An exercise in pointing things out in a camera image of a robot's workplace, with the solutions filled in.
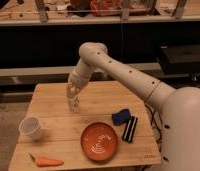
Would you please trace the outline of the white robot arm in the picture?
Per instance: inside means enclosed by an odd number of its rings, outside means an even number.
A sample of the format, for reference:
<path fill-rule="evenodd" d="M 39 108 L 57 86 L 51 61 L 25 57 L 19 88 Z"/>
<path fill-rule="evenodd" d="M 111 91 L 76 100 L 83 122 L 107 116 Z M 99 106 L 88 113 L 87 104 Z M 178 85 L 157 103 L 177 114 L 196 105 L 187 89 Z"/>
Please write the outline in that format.
<path fill-rule="evenodd" d="M 100 68 L 163 115 L 162 171 L 200 171 L 200 88 L 175 89 L 111 58 L 102 43 L 82 44 L 79 56 L 68 77 L 71 111 L 79 109 L 78 94 Z"/>

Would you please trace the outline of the white lattice gripper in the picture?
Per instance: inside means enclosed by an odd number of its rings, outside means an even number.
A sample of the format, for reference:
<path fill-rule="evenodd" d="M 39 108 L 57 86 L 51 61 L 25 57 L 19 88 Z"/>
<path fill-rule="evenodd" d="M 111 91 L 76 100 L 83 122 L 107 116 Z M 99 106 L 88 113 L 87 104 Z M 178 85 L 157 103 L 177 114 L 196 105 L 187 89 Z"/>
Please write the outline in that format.
<path fill-rule="evenodd" d="M 67 85 L 66 90 L 69 110 L 71 112 L 77 113 L 79 111 L 78 94 L 81 91 L 80 88 L 84 88 L 88 84 L 89 78 L 80 76 L 76 71 L 73 71 L 68 77 L 68 82 L 71 83 Z"/>

